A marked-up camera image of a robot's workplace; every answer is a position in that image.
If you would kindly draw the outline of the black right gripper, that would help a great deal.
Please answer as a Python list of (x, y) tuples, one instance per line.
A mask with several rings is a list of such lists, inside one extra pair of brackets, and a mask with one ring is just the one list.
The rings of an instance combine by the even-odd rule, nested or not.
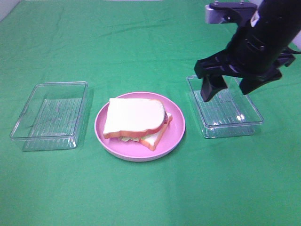
[(228, 86), (222, 75), (243, 78), (239, 88), (244, 95), (282, 78), (281, 66), (288, 67), (295, 57), (285, 39), (272, 32), (259, 32), (254, 27), (239, 27), (227, 47), (194, 66), (202, 79), (201, 96), (210, 101)]

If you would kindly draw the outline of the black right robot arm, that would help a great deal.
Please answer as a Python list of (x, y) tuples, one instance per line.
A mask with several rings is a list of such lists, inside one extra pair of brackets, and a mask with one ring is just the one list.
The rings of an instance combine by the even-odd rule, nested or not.
[(300, 1), (215, 1), (205, 9), (207, 23), (238, 26), (224, 50), (196, 62), (194, 71), (203, 81), (200, 94), (205, 102), (227, 87), (224, 76), (240, 78), (240, 90), (248, 94), (279, 80), (279, 68), (294, 61), (296, 51), (288, 46), (301, 30)]

